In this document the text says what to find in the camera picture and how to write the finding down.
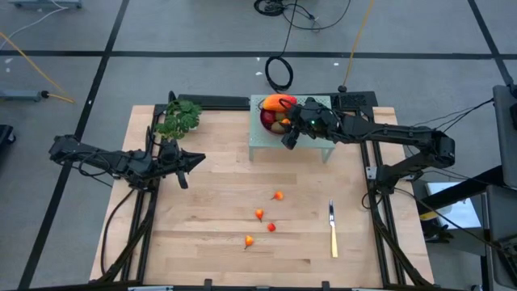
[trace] knife blade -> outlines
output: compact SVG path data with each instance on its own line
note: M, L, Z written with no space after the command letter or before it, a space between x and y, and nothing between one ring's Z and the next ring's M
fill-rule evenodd
M336 239L336 221L334 216L334 202L330 199L329 202L329 223L331 228L331 249L332 249L332 257L338 257L338 240Z

